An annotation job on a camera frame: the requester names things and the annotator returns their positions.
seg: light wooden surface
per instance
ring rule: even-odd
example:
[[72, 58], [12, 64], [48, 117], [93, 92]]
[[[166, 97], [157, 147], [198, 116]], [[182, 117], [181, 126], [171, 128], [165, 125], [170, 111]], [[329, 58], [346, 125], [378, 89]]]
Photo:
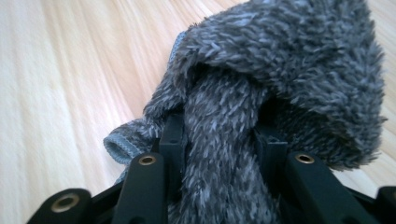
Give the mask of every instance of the light wooden surface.
[[[141, 116], [177, 34], [242, 0], [0, 0], [0, 223], [50, 195], [110, 187], [122, 170], [103, 138]], [[387, 83], [382, 154], [337, 173], [370, 196], [396, 185], [396, 3], [371, 0]]]

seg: gray fuzzy fabric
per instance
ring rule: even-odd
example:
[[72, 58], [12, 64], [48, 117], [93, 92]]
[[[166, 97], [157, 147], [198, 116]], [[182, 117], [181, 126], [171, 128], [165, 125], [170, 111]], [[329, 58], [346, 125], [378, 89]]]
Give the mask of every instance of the gray fuzzy fabric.
[[170, 223], [277, 223], [251, 135], [269, 99], [289, 151], [335, 169], [375, 158], [384, 83], [369, 13], [361, 0], [252, 0], [205, 19], [178, 39], [144, 117], [114, 130], [107, 150], [128, 165], [182, 110], [188, 164]]

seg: screw hole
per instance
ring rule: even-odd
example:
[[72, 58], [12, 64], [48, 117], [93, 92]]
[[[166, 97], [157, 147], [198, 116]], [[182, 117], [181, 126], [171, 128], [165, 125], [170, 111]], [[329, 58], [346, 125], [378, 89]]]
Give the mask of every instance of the screw hole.
[[151, 165], [155, 161], [156, 161], [156, 159], [153, 156], [144, 156], [144, 157], [140, 158], [139, 163], [141, 165]]
[[69, 193], [61, 196], [50, 208], [52, 212], [62, 213], [68, 211], [72, 207], [76, 206], [79, 202], [79, 197], [76, 193]]
[[298, 154], [296, 155], [296, 160], [305, 164], [314, 163], [314, 158], [306, 155], [306, 154]]

